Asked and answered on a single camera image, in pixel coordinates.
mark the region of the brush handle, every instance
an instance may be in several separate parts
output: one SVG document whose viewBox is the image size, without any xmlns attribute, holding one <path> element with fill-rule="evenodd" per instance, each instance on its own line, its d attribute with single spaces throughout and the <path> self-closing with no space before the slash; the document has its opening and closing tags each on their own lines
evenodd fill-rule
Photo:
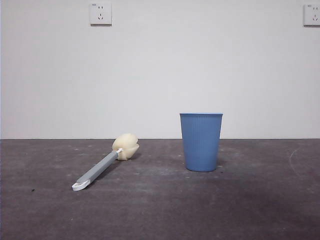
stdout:
<svg viewBox="0 0 320 240">
<path fill-rule="evenodd" d="M 90 180 L 90 183 L 92 183 L 117 158 L 118 158 L 118 153 L 116 151 L 110 152 L 104 159 L 102 159 L 93 168 L 91 168 L 89 171 L 87 171 L 76 182 L 77 183 L 83 183 L 83 182 L 85 182 L 87 180 Z"/>
</svg>

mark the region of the electrical outlet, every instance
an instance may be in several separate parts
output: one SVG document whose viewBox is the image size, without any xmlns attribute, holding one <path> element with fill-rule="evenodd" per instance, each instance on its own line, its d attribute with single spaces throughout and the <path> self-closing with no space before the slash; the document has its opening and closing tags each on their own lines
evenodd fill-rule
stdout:
<svg viewBox="0 0 320 240">
<path fill-rule="evenodd" d="M 111 2 L 96 2 L 89 5 L 91 25 L 112 25 Z"/>
<path fill-rule="evenodd" d="M 320 5 L 304 5 L 304 26 L 319 26 L 320 27 Z"/>
</svg>

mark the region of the floor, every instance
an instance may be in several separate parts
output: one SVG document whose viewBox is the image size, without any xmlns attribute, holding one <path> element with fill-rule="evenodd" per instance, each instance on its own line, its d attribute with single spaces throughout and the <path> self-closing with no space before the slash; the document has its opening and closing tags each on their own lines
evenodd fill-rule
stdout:
<svg viewBox="0 0 320 240">
<path fill-rule="evenodd" d="M 180 139 L 142 139 L 72 191 L 112 142 L 2 140 L 1 239 L 320 239 L 320 139 L 224 139 L 212 172 L 185 169 Z"/>
</svg>

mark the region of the wall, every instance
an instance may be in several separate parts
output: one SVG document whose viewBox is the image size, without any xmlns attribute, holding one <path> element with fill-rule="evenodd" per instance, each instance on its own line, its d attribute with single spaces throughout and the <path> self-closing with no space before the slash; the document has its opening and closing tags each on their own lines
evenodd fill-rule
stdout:
<svg viewBox="0 0 320 240">
<path fill-rule="evenodd" d="M 222 138 L 320 138 L 320 28 L 305 0 L 2 0 L 3 139 L 180 138 L 180 112 L 223 112 Z"/>
</svg>

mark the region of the cup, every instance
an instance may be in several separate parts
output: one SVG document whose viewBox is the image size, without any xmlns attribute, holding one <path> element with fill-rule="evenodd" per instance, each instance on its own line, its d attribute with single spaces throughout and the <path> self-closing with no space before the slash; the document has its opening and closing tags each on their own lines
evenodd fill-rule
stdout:
<svg viewBox="0 0 320 240">
<path fill-rule="evenodd" d="M 180 113 L 185 167 L 211 172 L 217 155 L 223 113 Z"/>
</svg>

